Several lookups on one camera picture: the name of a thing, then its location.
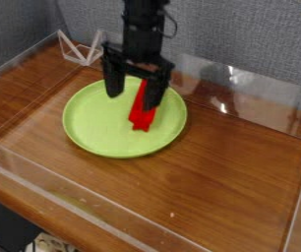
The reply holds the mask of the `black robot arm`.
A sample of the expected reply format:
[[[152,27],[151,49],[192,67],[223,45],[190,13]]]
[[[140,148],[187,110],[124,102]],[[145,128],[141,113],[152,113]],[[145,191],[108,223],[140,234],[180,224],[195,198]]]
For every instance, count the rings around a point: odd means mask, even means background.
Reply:
[[[141,109],[157,107],[169,85],[175,64],[161,56],[165,19],[172,16],[165,10],[171,0],[123,0],[121,44],[103,42],[104,80],[109,97],[124,90],[125,75],[148,82],[144,88]]]

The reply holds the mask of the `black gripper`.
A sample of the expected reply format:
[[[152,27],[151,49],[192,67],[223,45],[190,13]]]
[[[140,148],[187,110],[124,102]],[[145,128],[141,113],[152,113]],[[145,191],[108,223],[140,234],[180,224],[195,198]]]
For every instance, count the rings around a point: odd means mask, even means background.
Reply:
[[[133,59],[123,53],[121,45],[116,43],[104,42],[103,49],[103,69],[108,96],[115,98],[123,93],[125,75],[145,79],[143,110],[149,111],[160,105],[175,64],[161,55],[149,55],[143,59]]]

